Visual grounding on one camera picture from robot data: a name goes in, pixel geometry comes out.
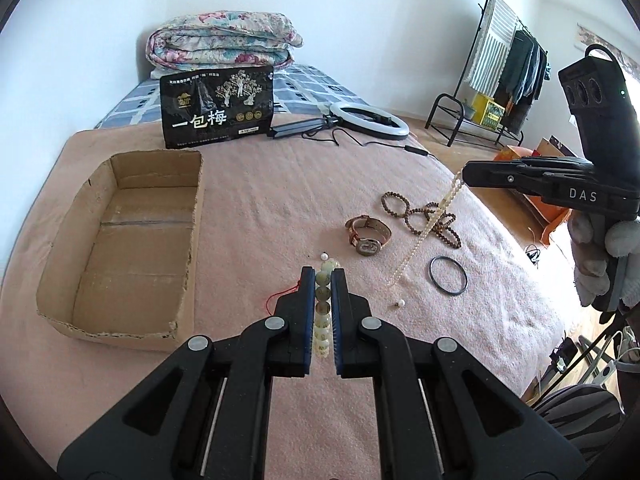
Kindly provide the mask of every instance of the red string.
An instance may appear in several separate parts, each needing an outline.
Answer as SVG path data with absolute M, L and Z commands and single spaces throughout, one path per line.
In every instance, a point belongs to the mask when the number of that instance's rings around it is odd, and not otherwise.
M 291 288 L 288 288 L 287 290 L 283 290 L 282 292 L 276 292 L 275 294 L 271 294 L 267 298 L 267 301 L 264 302 L 264 307 L 267 310 L 267 312 L 269 313 L 269 315 L 273 316 L 273 314 L 269 310 L 269 300 L 271 298 L 274 298 L 275 296 L 284 296 L 285 294 L 289 294 L 290 292 L 295 292 L 296 290 L 298 290 L 299 286 L 300 286 L 300 280 L 298 280 L 298 282 L 294 286 L 292 286 Z

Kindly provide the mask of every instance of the pink blanket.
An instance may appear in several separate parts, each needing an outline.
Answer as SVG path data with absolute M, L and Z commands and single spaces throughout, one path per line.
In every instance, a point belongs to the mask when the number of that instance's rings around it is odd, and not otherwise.
M 50 244 L 82 182 L 113 153 L 162 148 L 160 128 L 152 123 L 71 137 L 24 223 L 4 279 L 0 391 L 52 465 L 164 357 L 67 338 L 36 315 L 35 305 Z M 380 196 L 394 190 L 415 206 L 437 202 L 452 174 L 431 157 L 339 140 L 340 147 L 250 137 L 200 148 L 206 190 L 196 332 L 213 339 L 239 334 L 266 315 L 269 295 L 294 285 L 302 266 L 318 268 L 326 251 L 345 267 L 350 291 L 368 298 L 375 315 L 412 337 L 452 336 L 522 393 L 571 322 L 563 301 L 543 292 L 522 249 L 468 189 L 450 208 L 458 216 L 453 228 L 462 248 L 429 236 L 399 285 L 386 288 L 416 237 L 386 215 Z M 388 246 L 372 258 L 348 245 L 344 228 L 362 213 L 393 231 Z M 425 266 L 438 254 L 464 265 L 464 294 L 445 296 L 428 279 Z M 406 306 L 391 307 L 399 298 Z M 304 380 L 276 380 L 266 471 L 278 480 L 378 478 L 370 381 L 340 380 L 332 359 L 314 360 Z

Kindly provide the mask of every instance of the floral quilt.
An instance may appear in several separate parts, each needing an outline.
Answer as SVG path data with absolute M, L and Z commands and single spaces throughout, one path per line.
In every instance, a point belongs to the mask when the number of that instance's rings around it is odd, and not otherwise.
M 293 63 L 302 37 L 276 12 L 217 10 L 169 20 L 146 42 L 146 58 L 161 73 Z

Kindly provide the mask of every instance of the wristwatch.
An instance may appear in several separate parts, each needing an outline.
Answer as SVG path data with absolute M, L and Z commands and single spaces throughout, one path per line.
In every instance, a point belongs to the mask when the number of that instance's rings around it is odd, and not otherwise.
M 378 254 L 382 247 L 391 240 L 391 229 L 384 222 L 369 215 L 360 215 L 352 218 L 344 225 L 349 232 L 349 243 L 356 248 L 362 256 Z M 361 238 L 357 229 L 370 228 L 380 234 L 380 240 L 375 238 Z

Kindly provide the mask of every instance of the bag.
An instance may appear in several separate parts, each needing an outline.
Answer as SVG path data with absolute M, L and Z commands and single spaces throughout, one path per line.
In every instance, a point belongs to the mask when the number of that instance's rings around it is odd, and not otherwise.
M 160 107 L 167 148 L 266 134 L 273 118 L 273 67 L 163 76 Z

